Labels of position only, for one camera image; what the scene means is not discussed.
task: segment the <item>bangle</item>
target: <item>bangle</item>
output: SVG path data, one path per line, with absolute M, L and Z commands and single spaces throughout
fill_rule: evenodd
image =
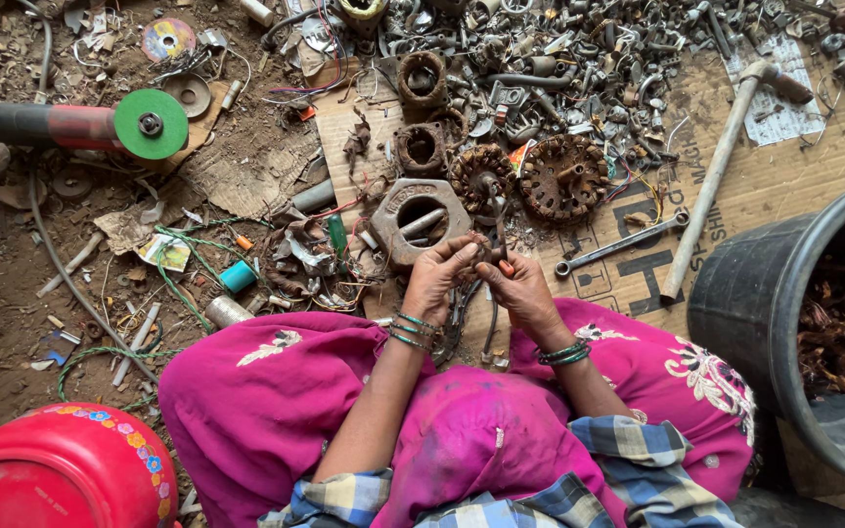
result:
M 549 354 L 538 353 L 540 347 L 534 349 L 534 355 L 537 356 L 537 363 L 543 366 L 559 366 L 568 365 L 589 357 L 593 349 L 589 346 L 589 339 L 580 337 L 574 345 L 568 349 L 563 349 L 559 352 L 552 352 Z
M 436 335 L 441 335 L 441 334 L 442 334 L 442 329 L 440 329 L 439 327 L 437 327 L 437 326 L 433 326 L 433 325 L 431 325 L 431 324 L 429 324 L 429 323 L 427 323 L 427 322 L 425 322 L 425 321 L 420 321 L 420 320 L 419 320 L 419 319 L 417 319 L 417 318 L 414 318 L 414 317 L 411 317 L 411 316 L 407 316 L 407 315 L 405 315 L 403 312 L 400 312 L 400 313 L 396 314 L 396 317 L 397 317 L 397 318 L 405 318 L 405 319 L 406 319 L 407 321 L 409 321 L 409 322 L 413 322 L 413 323 L 416 323 L 416 324 L 418 324 L 418 325 L 420 325 L 420 326 L 424 326 L 424 327 L 426 327 L 426 328 L 429 328 L 429 329 L 435 330 L 435 331 L 436 331 Z
M 396 333 L 395 331 L 393 331 L 393 328 L 390 329 L 390 337 L 396 337 L 400 341 L 403 341 L 404 343 L 413 345 L 414 347 L 419 347 L 419 348 L 423 349 L 424 351 L 431 352 L 433 350 L 432 347 L 427 347 L 426 345 L 422 345 L 420 343 L 417 343 L 416 341 L 413 341 L 412 339 L 409 339 L 407 337 L 400 335 L 399 333 Z
M 429 333 L 428 331 L 417 330 L 415 328 L 409 328 L 408 326 L 403 326 L 402 324 L 398 324 L 396 322 L 390 323 L 390 326 L 393 328 L 399 328 L 400 330 L 412 331 L 413 333 L 418 333 L 419 335 L 425 335 L 426 337 L 431 337 L 433 339 L 436 338 L 435 333 Z

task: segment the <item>green cutting disc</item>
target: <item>green cutting disc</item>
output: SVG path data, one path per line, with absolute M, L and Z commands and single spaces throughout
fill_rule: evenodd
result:
M 149 134 L 140 129 L 139 120 L 145 114 L 158 117 L 160 131 Z M 185 147 L 188 139 L 188 116 L 174 97 L 161 90 L 136 90 L 124 97 L 112 123 L 123 147 L 147 160 L 171 156 Z

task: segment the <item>woman's right hand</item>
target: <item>woman's right hand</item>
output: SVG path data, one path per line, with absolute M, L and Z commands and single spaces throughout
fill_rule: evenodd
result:
M 574 344 L 576 338 L 553 304 L 540 264 L 513 251 L 507 252 L 507 261 L 513 266 L 511 278 L 487 262 L 475 266 L 478 275 L 491 286 L 491 296 L 513 314 L 517 326 L 542 351 L 556 352 Z

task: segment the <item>woman's left hand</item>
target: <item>woman's left hand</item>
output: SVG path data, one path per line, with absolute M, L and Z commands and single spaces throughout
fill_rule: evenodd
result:
M 472 259 L 478 255 L 478 244 L 485 240 L 478 233 L 469 233 L 436 244 L 417 258 L 406 287 L 402 313 L 436 327 L 445 324 L 449 288 L 458 273 L 472 265 Z

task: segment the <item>angle grinder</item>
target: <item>angle grinder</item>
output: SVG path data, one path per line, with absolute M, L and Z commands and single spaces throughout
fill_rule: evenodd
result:
M 0 103 L 0 143 L 126 151 L 160 160 L 188 146 L 188 116 L 161 90 L 136 90 L 114 108 Z

